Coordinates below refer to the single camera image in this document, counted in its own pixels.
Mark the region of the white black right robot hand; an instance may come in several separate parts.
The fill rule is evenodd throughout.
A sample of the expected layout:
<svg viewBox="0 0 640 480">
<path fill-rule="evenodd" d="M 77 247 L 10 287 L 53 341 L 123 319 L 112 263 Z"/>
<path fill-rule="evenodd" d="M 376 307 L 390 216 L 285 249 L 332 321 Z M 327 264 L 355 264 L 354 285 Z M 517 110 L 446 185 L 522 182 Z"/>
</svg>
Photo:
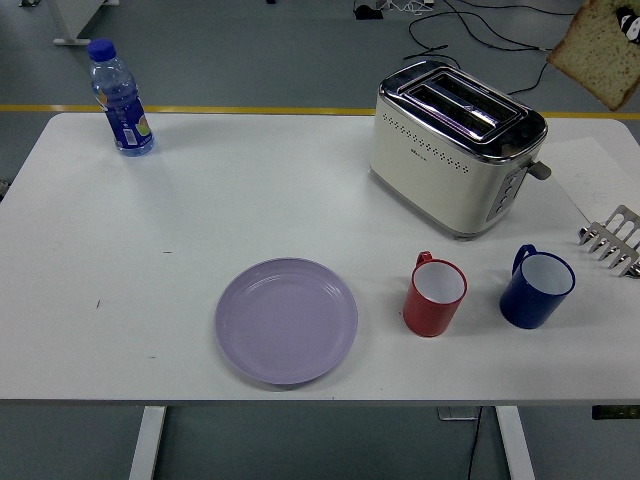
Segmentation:
<svg viewBox="0 0 640 480">
<path fill-rule="evenodd" d="M 639 15 L 629 6 L 616 9 L 616 18 L 621 32 L 630 43 L 639 43 Z"/>
</svg>

